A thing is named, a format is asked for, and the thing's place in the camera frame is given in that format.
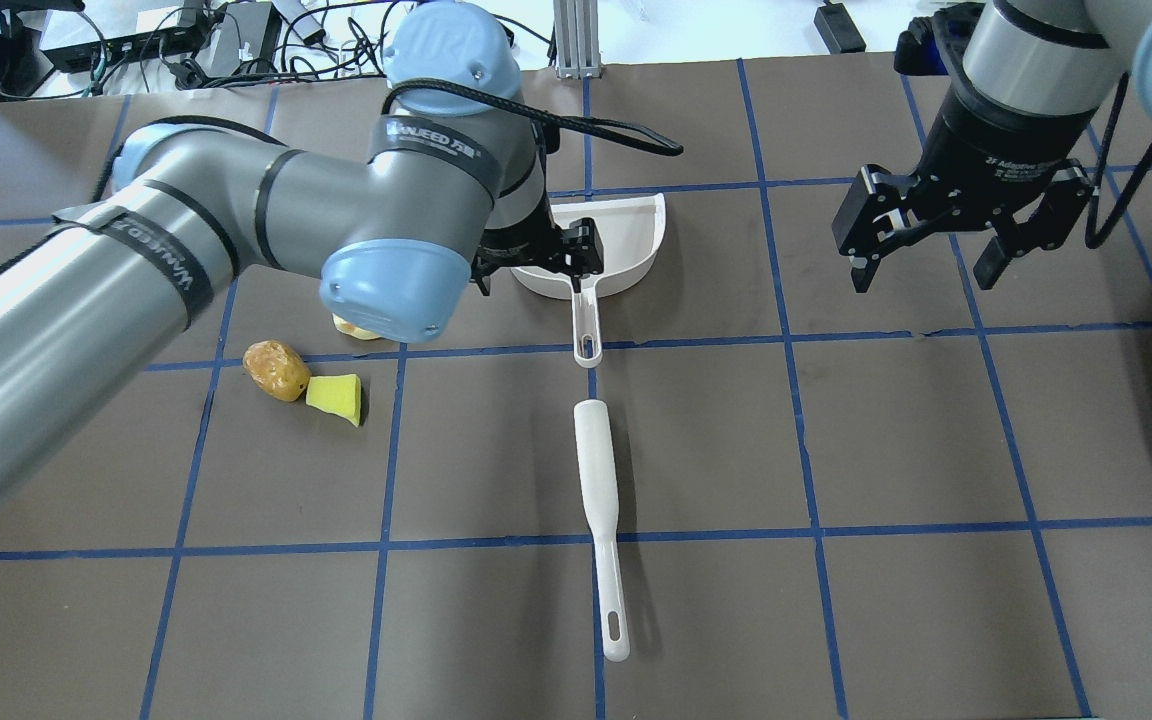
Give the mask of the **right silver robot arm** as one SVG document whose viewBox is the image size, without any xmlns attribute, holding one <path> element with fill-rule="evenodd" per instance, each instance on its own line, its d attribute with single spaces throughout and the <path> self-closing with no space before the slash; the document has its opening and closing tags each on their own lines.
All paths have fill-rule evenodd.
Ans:
<svg viewBox="0 0 1152 720">
<path fill-rule="evenodd" d="M 950 86 L 908 176 L 864 165 L 833 219 L 855 291 L 933 234 L 990 232 L 991 290 L 1011 260 L 1064 245 L 1100 176 L 1073 147 L 1121 79 L 1152 118 L 1152 1 L 983 1 L 914 18 L 893 68 Z"/>
</svg>

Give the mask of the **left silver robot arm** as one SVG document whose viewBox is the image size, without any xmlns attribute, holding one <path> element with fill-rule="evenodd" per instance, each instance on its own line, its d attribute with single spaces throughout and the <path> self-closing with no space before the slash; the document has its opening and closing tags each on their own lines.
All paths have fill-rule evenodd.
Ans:
<svg viewBox="0 0 1152 720">
<path fill-rule="evenodd" d="M 0 503 L 248 266 L 314 278 L 332 314 L 444 333 L 475 272 L 535 266 L 550 202 L 503 26 L 420 3 L 349 161 L 200 122 L 129 135 L 109 199 L 61 213 L 0 274 Z"/>
</svg>

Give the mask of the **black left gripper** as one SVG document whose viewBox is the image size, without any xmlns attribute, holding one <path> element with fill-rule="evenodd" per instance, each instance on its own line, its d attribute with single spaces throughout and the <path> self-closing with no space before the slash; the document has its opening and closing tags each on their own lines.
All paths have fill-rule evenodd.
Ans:
<svg viewBox="0 0 1152 720">
<path fill-rule="evenodd" d="M 471 259 L 471 283 L 486 297 L 497 270 L 539 266 L 570 279 L 573 291 L 591 276 L 602 275 L 602 236 L 593 218 L 559 227 L 544 188 L 509 187 L 495 200 L 488 227 L 482 232 Z"/>
</svg>

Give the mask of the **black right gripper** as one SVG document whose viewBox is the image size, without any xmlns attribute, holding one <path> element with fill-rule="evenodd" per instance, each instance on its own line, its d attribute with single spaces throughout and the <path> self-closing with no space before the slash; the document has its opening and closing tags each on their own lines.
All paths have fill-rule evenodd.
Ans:
<svg viewBox="0 0 1152 720">
<path fill-rule="evenodd" d="M 996 287 L 1011 260 L 1064 247 L 1091 196 L 1087 173 L 1073 158 L 1089 119 L 1087 111 L 1025 118 L 948 91 L 914 170 L 863 165 L 832 220 L 855 291 L 869 290 L 887 256 L 929 234 L 995 225 L 973 264 L 982 291 Z"/>
</svg>

